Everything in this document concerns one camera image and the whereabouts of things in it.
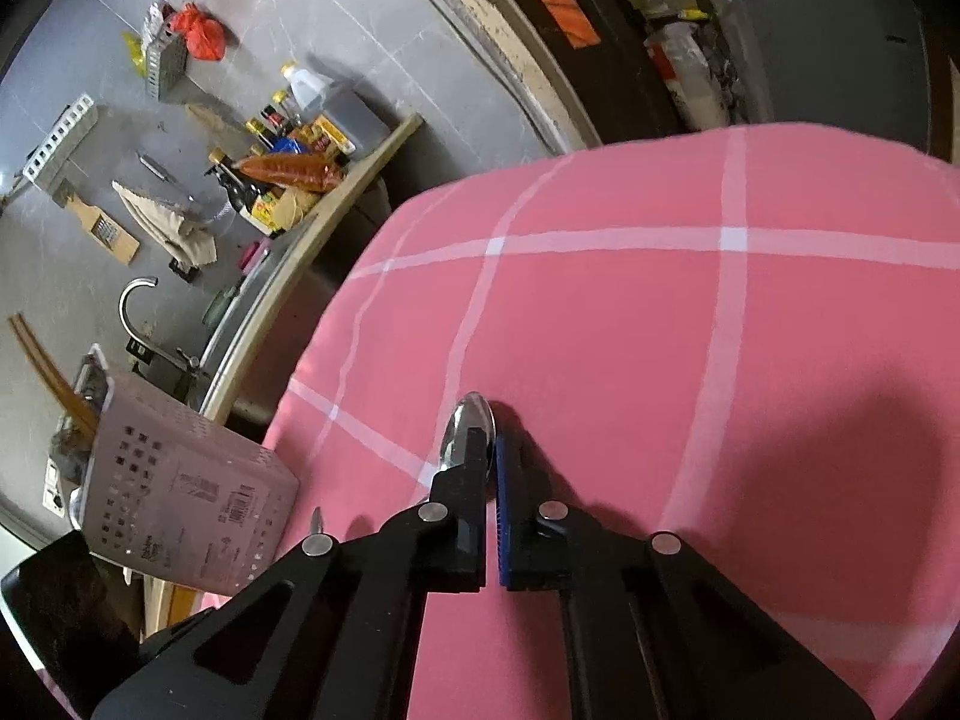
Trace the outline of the red plastic bag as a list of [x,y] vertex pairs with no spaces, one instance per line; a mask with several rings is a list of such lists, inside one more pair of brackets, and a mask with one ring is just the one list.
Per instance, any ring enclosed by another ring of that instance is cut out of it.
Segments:
[[197,5],[185,4],[172,15],[171,29],[184,38],[187,54],[199,62],[219,62],[226,54],[226,31]]

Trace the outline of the flat steel handled utensil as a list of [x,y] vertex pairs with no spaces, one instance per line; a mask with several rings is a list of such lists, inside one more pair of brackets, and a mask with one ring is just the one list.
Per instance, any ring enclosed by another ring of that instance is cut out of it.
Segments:
[[309,520],[309,535],[320,535],[324,532],[324,520],[322,520],[322,511],[316,507]]

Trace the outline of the large vinegar jug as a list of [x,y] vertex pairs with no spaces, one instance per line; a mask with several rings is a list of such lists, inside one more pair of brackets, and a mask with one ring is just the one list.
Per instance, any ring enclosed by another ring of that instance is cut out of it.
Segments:
[[302,117],[317,125],[350,160],[363,160],[391,135],[391,129],[340,80],[296,62],[281,67],[281,76]]

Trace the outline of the grey wall shelf basket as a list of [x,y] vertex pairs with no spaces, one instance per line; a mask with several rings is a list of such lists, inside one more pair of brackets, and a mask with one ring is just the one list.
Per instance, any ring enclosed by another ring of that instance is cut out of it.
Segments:
[[169,96],[185,75],[187,46],[180,32],[164,28],[145,50],[146,93],[155,101]]

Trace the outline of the wooden grater board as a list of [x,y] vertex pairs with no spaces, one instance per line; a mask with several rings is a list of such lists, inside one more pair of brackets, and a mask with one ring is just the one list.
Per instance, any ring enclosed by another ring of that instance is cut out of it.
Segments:
[[70,181],[60,182],[53,194],[57,205],[70,211],[82,231],[117,262],[129,266],[139,253],[140,243],[99,206],[86,203]]

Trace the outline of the dark soy sauce bottle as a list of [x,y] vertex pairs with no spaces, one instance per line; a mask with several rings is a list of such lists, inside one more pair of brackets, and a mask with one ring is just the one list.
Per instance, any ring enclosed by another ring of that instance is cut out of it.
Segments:
[[235,163],[229,159],[223,149],[213,148],[208,153],[210,167],[207,176],[213,176],[228,195],[229,204],[238,213],[251,215],[256,201],[267,192],[268,185],[247,177]]

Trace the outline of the orange snack bag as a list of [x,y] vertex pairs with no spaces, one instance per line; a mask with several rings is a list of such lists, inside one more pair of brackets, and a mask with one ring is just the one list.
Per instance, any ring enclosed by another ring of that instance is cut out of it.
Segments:
[[343,171],[317,153],[268,153],[249,156],[236,163],[241,174],[252,181],[325,193],[342,184]]

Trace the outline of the white wall rack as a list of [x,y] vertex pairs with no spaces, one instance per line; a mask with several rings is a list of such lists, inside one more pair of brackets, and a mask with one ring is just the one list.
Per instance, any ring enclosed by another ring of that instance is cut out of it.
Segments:
[[89,94],[82,94],[62,110],[46,138],[31,151],[21,176],[34,187],[50,192],[78,145],[98,123],[98,106]]

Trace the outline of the stainless steel sink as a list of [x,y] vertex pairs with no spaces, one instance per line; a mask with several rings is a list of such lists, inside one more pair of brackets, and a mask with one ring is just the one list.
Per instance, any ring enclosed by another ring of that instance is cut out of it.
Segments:
[[218,367],[228,356],[231,344],[245,327],[252,310],[259,304],[263,291],[272,284],[280,265],[285,262],[290,241],[263,239],[257,242],[254,254],[241,271],[241,277],[228,291],[229,301],[217,314],[210,337],[200,355],[197,377],[208,382],[217,375]]

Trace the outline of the beige hanging cloth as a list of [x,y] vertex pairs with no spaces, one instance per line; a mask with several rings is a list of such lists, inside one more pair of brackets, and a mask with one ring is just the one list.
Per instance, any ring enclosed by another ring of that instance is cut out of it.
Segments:
[[217,243],[210,232],[176,208],[133,192],[120,182],[110,183],[133,221],[171,255],[182,270],[205,268],[217,261]]

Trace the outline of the pink checked tablecloth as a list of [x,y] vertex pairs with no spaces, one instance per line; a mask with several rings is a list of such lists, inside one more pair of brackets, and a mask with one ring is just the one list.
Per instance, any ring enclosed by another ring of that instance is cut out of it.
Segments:
[[405,202],[265,442],[283,544],[423,499],[455,402],[571,504],[670,530],[889,718],[958,621],[958,172],[816,125],[487,172]]

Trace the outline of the chrome faucet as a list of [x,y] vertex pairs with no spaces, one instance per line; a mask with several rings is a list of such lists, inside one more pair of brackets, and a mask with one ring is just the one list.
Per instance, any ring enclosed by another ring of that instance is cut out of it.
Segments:
[[153,291],[160,286],[160,280],[156,277],[135,277],[132,278],[121,289],[119,299],[117,299],[117,317],[121,322],[122,330],[127,333],[127,338],[133,343],[138,344],[148,353],[151,353],[160,361],[166,362],[167,366],[182,372],[186,376],[195,376],[200,371],[200,361],[195,355],[189,355],[182,348],[166,348],[155,338],[155,330],[146,327],[146,323],[139,319],[135,314],[133,306],[137,302],[137,294]]

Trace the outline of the steel spoon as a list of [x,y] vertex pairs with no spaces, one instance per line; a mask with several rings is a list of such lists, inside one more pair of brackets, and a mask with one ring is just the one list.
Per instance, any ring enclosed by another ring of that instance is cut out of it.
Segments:
[[480,431],[485,439],[482,450],[483,481],[490,476],[491,452],[498,436],[493,408],[490,402],[478,392],[465,394],[454,406],[444,427],[443,438],[439,445],[439,465],[437,475],[464,465],[467,457],[467,439],[472,431]]

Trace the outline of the white perforated utensil basket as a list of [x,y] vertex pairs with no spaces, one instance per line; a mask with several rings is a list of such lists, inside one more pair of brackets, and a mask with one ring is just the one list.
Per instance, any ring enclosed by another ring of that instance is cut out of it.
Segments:
[[99,346],[83,356],[75,394],[99,418],[96,437],[65,416],[49,461],[92,553],[218,595],[274,562],[299,488],[275,452],[112,366]]

